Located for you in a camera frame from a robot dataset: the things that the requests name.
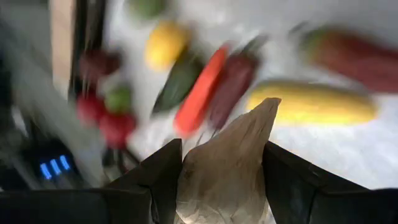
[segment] toy carrot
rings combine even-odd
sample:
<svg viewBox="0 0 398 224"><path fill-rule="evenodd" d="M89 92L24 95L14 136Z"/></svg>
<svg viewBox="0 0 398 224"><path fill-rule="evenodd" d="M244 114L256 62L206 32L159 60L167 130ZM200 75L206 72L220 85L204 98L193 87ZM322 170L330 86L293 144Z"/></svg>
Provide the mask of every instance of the toy carrot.
<svg viewBox="0 0 398 224"><path fill-rule="evenodd" d="M189 137L205 119L209 103L221 77L221 69L227 58L229 46L222 45L210 58L191 93L178 110L174 119L176 131L183 138Z"/></svg>

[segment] yellow lemon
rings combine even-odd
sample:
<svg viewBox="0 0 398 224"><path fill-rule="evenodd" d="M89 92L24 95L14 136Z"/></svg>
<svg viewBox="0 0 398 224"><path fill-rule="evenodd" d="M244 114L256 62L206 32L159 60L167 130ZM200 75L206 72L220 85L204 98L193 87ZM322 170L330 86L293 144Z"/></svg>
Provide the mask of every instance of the yellow lemon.
<svg viewBox="0 0 398 224"><path fill-rule="evenodd" d="M147 41L146 63L157 71L168 69L177 60L187 42L186 29L174 22L162 21Z"/></svg>

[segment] red cherry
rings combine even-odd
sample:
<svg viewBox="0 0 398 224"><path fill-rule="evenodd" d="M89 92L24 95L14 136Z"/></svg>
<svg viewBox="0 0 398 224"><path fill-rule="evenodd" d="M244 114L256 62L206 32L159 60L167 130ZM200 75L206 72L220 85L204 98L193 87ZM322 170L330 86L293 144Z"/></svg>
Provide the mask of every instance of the red cherry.
<svg viewBox="0 0 398 224"><path fill-rule="evenodd" d="M129 114L106 113L99 122L99 128L104 134L110 148L126 147L126 139L136 128L136 120Z"/></svg>
<svg viewBox="0 0 398 224"><path fill-rule="evenodd" d="M77 99L77 112L82 123L92 125L100 121L106 110L103 100L95 95L80 95Z"/></svg>

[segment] white table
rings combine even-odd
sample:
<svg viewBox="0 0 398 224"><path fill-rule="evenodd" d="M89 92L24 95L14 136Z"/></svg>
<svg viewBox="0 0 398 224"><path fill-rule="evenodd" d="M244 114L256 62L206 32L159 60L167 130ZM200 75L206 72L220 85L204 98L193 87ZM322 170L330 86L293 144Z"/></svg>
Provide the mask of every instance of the white table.
<svg viewBox="0 0 398 224"><path fill-rule="evenodd" d="M394 0L173 0L173 13L166 17L194 24L204 51L211 55L226 40L242 45L258 33L269 34L264 47L267 63L258 71L259 80L289 78L360 88L345 77L303 66L296 57L294 40L286 33L298 23L310 26L332 22L370 32L386 44L398 47L398 1ZM144 63L146 39L157 21L137 25L123 8L124 0L109 1L105 45L122 49L126 63L122 74L134 90L133 105L140 128L131 136L130 150L140 159L151 155L175 138L175 111L150 119L150 112L168 72L149 70ZM376 189L398 187L398 96L373 95L381 107L377 120L357 126L278 126L270 140L334 174ZM245 97L231 118L244 112ZM206 125L184 145L192 148L200 133L209 139Z"/></svg>

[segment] brown paper bag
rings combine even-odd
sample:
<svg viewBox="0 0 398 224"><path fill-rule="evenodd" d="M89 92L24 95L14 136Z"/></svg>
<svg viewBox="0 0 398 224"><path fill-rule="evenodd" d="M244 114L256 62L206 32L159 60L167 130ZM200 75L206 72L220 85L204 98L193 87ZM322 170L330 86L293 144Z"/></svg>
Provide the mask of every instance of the brown paper bag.
<svg viewBox="0 0 398 224"><path fill-rule="evenodd" d="M266 205L262 152L279 103L265 99L187 154L177 188L183 222L258 223Z"/></svg>

